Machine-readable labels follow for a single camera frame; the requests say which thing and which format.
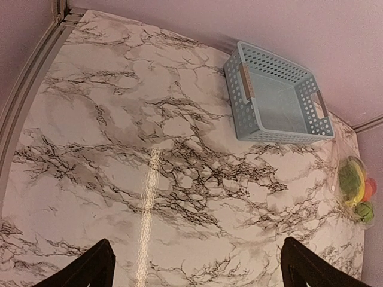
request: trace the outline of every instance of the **lavender wall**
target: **lavender wall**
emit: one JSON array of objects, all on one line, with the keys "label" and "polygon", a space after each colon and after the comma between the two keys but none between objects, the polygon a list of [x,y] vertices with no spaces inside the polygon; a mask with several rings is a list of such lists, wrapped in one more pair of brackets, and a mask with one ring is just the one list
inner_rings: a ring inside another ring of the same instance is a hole
[{"label": "lavender wall", "polygon": [[364,237],[364,282],[381,286],[383,281],[383,125],[358,135],[360,155],[369,169],[369,176],[376,179],[375,225]]},{"label": "lavender wall", "polygon": [[231,51],[238,39],[312,70],[329,108],[352,125],[383,111],[383,1],[71,0]]},{"label": "lavender wall", "polygon": [[52,2],[0,1],[0,114],[24,64],[53,21]]}]

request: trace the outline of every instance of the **marble pattern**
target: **marble pattern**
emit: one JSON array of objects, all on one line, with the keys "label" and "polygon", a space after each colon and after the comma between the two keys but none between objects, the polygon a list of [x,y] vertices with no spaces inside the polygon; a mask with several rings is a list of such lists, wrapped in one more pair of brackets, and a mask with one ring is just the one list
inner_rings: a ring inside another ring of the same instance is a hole
[{"label": "marble pattern", "polygon": [[[114,286],[282,286],[294,236],[360,278],[364,231],[328,181],[333,141],[240,142],[228,55],[88,11],[47,73],[14,155],[0,285],[25,287],[107,238]],[[354,132],[334,117],[339,136]]]}]

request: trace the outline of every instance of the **basket handle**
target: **basket handle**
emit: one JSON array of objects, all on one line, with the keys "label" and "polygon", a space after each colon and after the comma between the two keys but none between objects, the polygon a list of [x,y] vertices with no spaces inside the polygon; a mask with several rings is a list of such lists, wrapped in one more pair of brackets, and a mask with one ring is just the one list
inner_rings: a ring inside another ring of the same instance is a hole
[{"label": "basket handle", "polygon": [[329,116],[329,112],[327,111],[326,105],[324,104],[322,94],[321,94],[321,92],[319,90],[316,92],[316,94],[318,96],[319,104],[321,105],[323,115],[326,118],[326,117]]},{"label": "basket handle", "polygon": [[251,84],[250,74],[247,66],[243,63],[239,64],[239,73],[241,75],[242,84],[244,85],[246,99],[250,100],[254,96],[254,90]]}]

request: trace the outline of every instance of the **toy fruit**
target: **toy fruit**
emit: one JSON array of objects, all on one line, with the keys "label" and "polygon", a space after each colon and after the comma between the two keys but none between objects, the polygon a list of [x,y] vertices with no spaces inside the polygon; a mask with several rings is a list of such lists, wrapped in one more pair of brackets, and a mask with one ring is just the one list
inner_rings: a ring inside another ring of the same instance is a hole
[{"label": "toy fruit", "polygon": [[374,217],[373,205],[370,202],[361,202],[355,208],[355,213],[360,216],[363,223],[370,223]]},{"label": "toy fruit", "polygon": [[362,174],[363,174],[363,178],[364,178],[364,180],[366,180],[366,179],[367,179],[367,170],[366,170],[366,168],[364,167],[364,164],[361,162],[361,160],[360,160],[359,158],[357,158],[357,157],[353,157],[352,155],[349,156],[347,159],[348,159],[349,161],[354,161],[354,162],[356,162],[356,163],[360,166],[361,172],[362,172]]},{"label": "toy fruit", "polygon": [[342,190],[345,203],[355,206],[364,196],[364,175],[360,164],[348,157],[338,171],[339,187]]},{"label": "toy fruit", "polygon": [[367,178],[365,182],[365,190],[362,201],[368,201],[376,193],[376,181],[373,178]]}]

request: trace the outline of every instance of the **green ball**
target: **green ball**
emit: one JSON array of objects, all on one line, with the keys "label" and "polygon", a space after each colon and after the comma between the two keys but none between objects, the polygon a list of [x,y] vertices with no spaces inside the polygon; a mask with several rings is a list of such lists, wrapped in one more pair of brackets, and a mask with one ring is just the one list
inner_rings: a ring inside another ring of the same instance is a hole
[{"label": "green ball", "polygon": [[368,201],[359,203],[355,208],[355,213],[360,216],[363,223],[370,223],[374,217],[372,203]]}]

